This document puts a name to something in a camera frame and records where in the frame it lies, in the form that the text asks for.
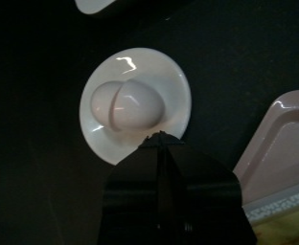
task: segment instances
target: black object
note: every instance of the black object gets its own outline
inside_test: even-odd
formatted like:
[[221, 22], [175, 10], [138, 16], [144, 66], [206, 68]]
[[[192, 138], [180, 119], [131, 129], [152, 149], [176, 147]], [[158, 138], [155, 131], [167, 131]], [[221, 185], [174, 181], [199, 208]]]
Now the black object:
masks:
[[99, 244], [255, 244], [233, 172], [154, 134], [110, 175]]

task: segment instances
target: white object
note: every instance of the white object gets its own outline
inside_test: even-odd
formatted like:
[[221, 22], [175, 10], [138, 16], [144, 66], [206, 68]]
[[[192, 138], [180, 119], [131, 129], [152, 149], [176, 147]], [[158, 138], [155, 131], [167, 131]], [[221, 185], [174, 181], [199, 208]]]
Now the white object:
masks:
[[75, 0], [79, 10], [85, 14], [96, 14], [116, 0]]
[[299, 91], [274, 101], [234, 173], [245, 205], [299, 185]]
[[[99, 105], [110, 108], [112, 104], [126, 111], [96, 113]], [[191, 105], [188, 82], [174, 60], [152, 49], [126, 50], [104, 61], [84, 87], [80, 125], [85, 141], [116, 165], [160, 130], [180, 139]]]
[[164, 101], [159, 93], [136, 80], [108, 81], [93, 92], [92, 112], [106, 128], [142, 131], [160, 121]]

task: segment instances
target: white oval plate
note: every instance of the white oval plate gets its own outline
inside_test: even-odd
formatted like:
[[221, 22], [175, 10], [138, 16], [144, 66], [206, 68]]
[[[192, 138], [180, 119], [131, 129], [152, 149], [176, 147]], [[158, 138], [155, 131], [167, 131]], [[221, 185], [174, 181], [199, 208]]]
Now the white oval plate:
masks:
[[[115, 132], [96, 121], [91, 111], [91, 97], [103, 83], [111, 80], [127, 81], [131, 78], [159, 92], [164, 100], [164, 117], [146, 131]], [[146, 137], [160, 130], [180, 139], [188, 125], [191, 107], [188, 82], [175, 61], [152, 49], [126, 50], [103, 62], [84, 87], [79, 116], [85, 141], [93, 152], [116, 165], [136, 150]]]

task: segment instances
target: black surface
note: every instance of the black surface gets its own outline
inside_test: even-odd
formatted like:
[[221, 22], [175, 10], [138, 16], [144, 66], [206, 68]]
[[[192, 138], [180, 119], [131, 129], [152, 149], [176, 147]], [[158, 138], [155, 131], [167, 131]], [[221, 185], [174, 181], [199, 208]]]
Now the black surface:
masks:
[[148, 47], [179, 63], [194, 96], [183, 139], [230, 168], [271, 101], [299, 89], [299, 1], [171, 2], [99, 20], [73, 0], [0, 1], [0, 244], [96, 241], [111, 166], [77, 108], [115, 52]]

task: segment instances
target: pink tray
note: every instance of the pink tray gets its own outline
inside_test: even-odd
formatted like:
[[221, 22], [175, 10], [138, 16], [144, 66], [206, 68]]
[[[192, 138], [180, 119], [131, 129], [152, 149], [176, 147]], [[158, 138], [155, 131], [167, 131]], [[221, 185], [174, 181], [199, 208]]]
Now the pink tray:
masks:
[[234, 173], [243, 204], [299, 184], [299, 91], [274, 101]]

